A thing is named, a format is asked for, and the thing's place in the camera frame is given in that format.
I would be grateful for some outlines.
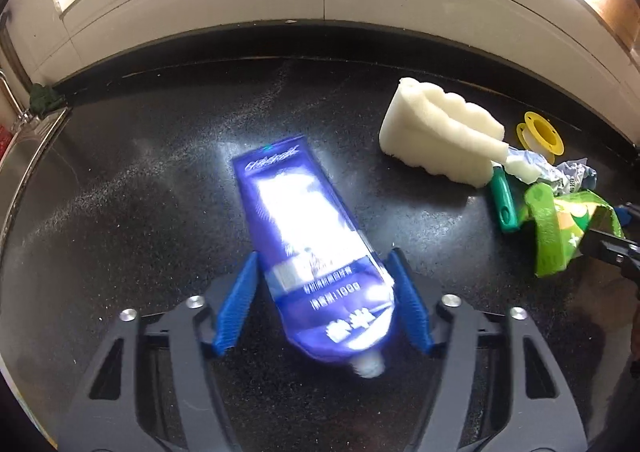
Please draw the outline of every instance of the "green snack bag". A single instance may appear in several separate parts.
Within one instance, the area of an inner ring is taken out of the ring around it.
[[[536,183],[525,192],[524,201],[526,205],[520,210],[518,221],[521,224],[529,220],[536,222],[536,275],[539,277],[562,272],[567,267],[598,207],[607,209],[607,229],[623,237],[611,205],[591,190],[554,197],[546,183]]]

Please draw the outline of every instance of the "purple pouch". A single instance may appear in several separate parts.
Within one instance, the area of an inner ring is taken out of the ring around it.
[[[388,333],[393,279],[304,137],[233,159],[249,231],[287,339],[349,362]]]

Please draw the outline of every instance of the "blue plastic piece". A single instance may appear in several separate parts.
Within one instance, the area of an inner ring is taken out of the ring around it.
[[[227,349],[235,346],[238,342],[242,325],[255,296],[259,277],[258,254],[253,252],[244,263],[244,267],[242,267],[218,312],[216,337],[212,343],[217,355],[223,355]]]
[[[621,227],[626,227],[629,223],[631,223],[632,217],[629,213],[628,208],[619,206],[613,207],[613,210],[616,211],[616,215],[618,216],[618,221],[620,221]]]
[[[409,342],[420,352],[428,353],[433,347],[430,333],[429,311],[422,303],[400,258],[394,253],[385,259],[385,268],[396,282],[396,309]]]

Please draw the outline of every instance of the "red object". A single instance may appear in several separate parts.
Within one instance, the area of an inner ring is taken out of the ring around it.
[[[4,156],[7,147],[9,147],[9,143],[11,143],[11,139],[14,136],[7,131],[2,125],[0,125],[0,158]]]

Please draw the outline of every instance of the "tiled wall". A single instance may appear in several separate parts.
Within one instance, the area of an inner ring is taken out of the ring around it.
[[[426,32],[498,55],[640,142],[640,73],[578,0],[80,0],[62,19],[52,0],[11,0],[8,8],[10,34],[34,81],[56,82],[144,42],[207,26],[347,20]]]

